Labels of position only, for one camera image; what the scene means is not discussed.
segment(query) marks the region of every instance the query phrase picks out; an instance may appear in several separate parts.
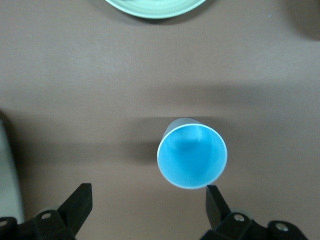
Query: plate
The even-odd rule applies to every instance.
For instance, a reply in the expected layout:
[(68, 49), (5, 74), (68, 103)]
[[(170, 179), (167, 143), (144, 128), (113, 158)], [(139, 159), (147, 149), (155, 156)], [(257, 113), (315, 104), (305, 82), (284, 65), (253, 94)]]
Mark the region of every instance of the plate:
[(191, 11), (206, 0), (106, 0), (115, 8), (145, 19), (166, 19)]

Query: gray object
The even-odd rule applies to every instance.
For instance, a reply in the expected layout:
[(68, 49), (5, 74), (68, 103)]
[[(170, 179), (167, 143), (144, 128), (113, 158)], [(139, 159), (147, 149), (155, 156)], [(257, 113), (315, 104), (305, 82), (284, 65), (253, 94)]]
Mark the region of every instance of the gray object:
[(18, 176), (3, 122), (0, 120), (0, 216), (24, 219)]

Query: cup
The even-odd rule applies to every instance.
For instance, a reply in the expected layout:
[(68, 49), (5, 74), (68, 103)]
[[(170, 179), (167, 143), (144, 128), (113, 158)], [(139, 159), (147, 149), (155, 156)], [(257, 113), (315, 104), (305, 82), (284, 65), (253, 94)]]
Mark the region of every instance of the cup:
[(160, 172), (171, 184), (199, 189), (215, 181), (227, 164), (227, 147), (211, 127), (189, 117), (169, 124), (157, 151)]

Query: plate rim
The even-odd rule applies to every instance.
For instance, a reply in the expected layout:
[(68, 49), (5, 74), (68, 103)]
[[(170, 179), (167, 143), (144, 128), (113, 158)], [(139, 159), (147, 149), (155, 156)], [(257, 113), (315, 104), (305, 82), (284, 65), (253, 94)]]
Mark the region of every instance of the plate rim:
[(178, 12), (167, 13), (167, 14), (140, 14), (140, 13), (137, 13), (135, 11), (129, 10), (125, 7), (118, 5), (115, 2), (115, 0), (105, 0), (105, 1), (107, 3), (109, 3), (110, 5), (112, 5), (113, 7), (115, 7), (116, 9), (118, 9), (126, 14), (132, 15), (132, 16), (136, 16), (136, 17), (143, 18), (143, 19), (168, 19), (168, 18), (173, 18), (173, 17), (179, 16), (179, 15), (185, 14), (185, 13), (195, 9), (196, 7), (200, 6), (201, 4), (203, 4), (207, 0), (198, 0), (191, 7), (180, 10)]

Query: blue cup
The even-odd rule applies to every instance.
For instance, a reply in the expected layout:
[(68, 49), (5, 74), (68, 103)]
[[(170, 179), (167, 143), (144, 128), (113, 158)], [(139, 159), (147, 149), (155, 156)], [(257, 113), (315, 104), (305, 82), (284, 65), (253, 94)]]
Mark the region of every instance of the blue cup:
[(182, 117), (167, 127), (158, 147), (157, 163), (171, 184), (199, 189), (222, 174), (227, 155), (219, 133), (199, 121)]

